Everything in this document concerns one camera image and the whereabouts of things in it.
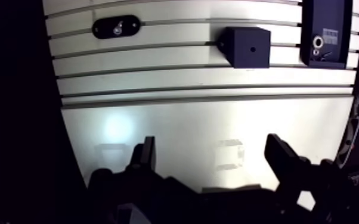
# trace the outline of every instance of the metal slat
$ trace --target metal slat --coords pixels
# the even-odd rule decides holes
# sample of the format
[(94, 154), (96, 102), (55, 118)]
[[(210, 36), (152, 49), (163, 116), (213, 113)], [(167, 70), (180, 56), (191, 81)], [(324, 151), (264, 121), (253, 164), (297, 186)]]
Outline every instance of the metal slat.
[(143, 22), (212, 18), (272, 20), (300, 23), (302, 8), (296, 5), (253, 1), (165, 1), (100, 8), (46, 20), (49, 35), (90, 29), (95, 20), (132, 14)]
[[(112, 51), (125, 48), (147, 48), (154, 45), (184, 44), (193, 42), (215, 41), (223, 28), (228, 26), (260, 27), (271, 31), (271, 43), (299, 44), (301, 28), (278, 26), (270, 24), (237, 24), (237, 23), (201, 23), (201, 24), (170, 24), (145, 26), (134, 36), (114, 39), (97, 39), (92, 33), (51, 39), (49, 41), (51, 54), (62, 57), (72, 54), (87, 54), (101, 50)], [(359, 36), (351, 35), (349, 44), (351, 50), (359, 49)]]
[[(302, 0), (291, 0), (295, 2), (302, 2)], [(97, 7), (101, 4), (117, 2), (118, 4), (125, 4), (125, 1), (120, 0), (43, 0), (44, 13), (45, 15), (60, 13), (69, 10), (76, 9), (87, 9), (92, 7)], [(145, 2), (145, 1), (127, 1), (128, 3), (133, 2)], [(353, 12), (359, 14), (359, 0), (354, 0), (353, 2)]]
[(206, 88), (259, 85), (352, 85), (353, 70), (330, 69), (176, 69), (105, 74), (57, 80), (60, 94), (131, 92), (157, 88)]
[[(349, 53), (347, 67), (357, 67), (359, 54)], [(299, 48), (272, 46), (272, 66), (304, 66)], [(53, 61), (56, 76), (111, 73), (134, 69), (158, 69), (173, 66), (230, 66), (215, 46), (138, 49), (62, 58)]]
[(187, 99), (187, 98), (215, 98), (215, 97), (249, 97), (249, 96), (275, 96), (275, 95), (350, 95), (352, 88), (342, 87), (292, 87), (292, 88), (237, 88), (237, 89), (198, 89), (181, 91), (154, 91), (130, 94), (107, 94), (85, 97), (63, 98), (63, 105), (96, 104), (101, 102), (157, 101), (161, 99)]

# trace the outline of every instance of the white slatwall panel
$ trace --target white slatwall panel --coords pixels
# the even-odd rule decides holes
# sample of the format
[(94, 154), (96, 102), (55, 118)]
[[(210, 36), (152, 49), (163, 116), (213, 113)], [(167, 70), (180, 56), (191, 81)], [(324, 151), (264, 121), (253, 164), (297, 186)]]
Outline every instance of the white slatwall panel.
[(188, 86), (350, 85), (355, 71), (327, 69), (176, 69), (85, 76), (57, 81), (60, 94)]
[[(340, 94), (351, 94), (348, 85), (354, 83), (355, 71), (290, 67), (302, 66), (299, 48), (278, 45), (300, 42), (301, 28), (296, 25), (301, 22), (302, 7), (295, 2), (43, 2), (65, 105), (206, 97), (201, 100), (205, 102), (64, 109), (64, 122), (85, 181), (99, 167), (121, 171), (133, 147), (147, 135), (156, 136), (157, 173), (173, 176), (197, 191), (203, 186), (235, 188), (255, 183), (275, 189), (278, 181), (262, 153), (268, 133), (279, 134), (314, 164), (323, 158), (334, 159), (352, 104), (352, 97)], [(354, 1), (353, 10), (359, 14), (359, 0)], [(98, 18), (124, 14), (138, 16), (146, 26), (135, 36), (121, 39), (98, 40), (90, 33)], [(270, 63), (285, 67), (232, 69), (216, 47), (202, 46), (232, 24), (270, 30), (272, 45), (277, 45), (271, 47)], [(352, 17), (351, 31), (359, 32), (357, 16)], [(186, 44), (201, 45), (180, 46)], [(349, 48), (359, 50), (358, 35), (351, 35)], [(347, 66), (357, 63), (358, 53), (350, 52)], [(173, 69), (176, 66), (202, 67)], [(89, 76), (71, 76), (81, 74)], [(256, 95), (287, 94), (338, 97), (248, 100)], [(214, 97), (245, 100), (208, 102)], [(243, 169), (211, 172), (214, 167), (206, 159), (215, 153), (211, 146), (228, 139), (243, 143)]]

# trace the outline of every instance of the dark background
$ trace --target dark background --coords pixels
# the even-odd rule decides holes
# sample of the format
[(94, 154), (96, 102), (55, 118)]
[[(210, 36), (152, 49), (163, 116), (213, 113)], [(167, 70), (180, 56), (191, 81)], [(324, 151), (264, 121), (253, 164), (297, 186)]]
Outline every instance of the dark background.
[(44, 20), (41, 0), (0, 1), (0, 223), (89, 221)]

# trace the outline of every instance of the screw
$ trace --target screw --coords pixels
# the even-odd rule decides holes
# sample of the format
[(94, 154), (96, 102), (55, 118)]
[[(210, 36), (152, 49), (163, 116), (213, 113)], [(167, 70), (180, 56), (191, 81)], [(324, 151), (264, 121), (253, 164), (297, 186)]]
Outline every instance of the screw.
[(114, 27), (113, 33), (117, 36), (122, 33), (122, 21), (120, 21), (118, 25)]
[(313, 55), (314, 56), (318, 56), (320, 54), (320, 51), (319, 50), (317, 50), (317, 49), (314, 49), (313, 50)]

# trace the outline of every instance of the black device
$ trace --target black device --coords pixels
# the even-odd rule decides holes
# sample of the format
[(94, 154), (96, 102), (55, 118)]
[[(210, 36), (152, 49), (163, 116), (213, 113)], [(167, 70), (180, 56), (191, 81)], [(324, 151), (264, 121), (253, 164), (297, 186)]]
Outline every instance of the black device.
[(133, 36), (139, 32), (141, 21), (134, 15), (101, 18), (92, 26), (92, 33), (96, 38), (121, 38)]
[(303, 0), (301, 58), (308, 67), (346, 67), (352, 3), (352, 0)]
[(270, 31), (258, 27), (226, 27), (216, 44), (236, 69), (268, 68), (270, 34)]
[[(93, 172), (93, 223), (359, 223), (359, 190), (336, 164), (312, 165), (274, 134), (264, 154), (280, 181), (275, 192), (254, 187), (198, 194), (154, 172), (154, 137), (146, 137), (124, 172)], [(312, 211), (297, 205), (301, 191), (312, 193)]]

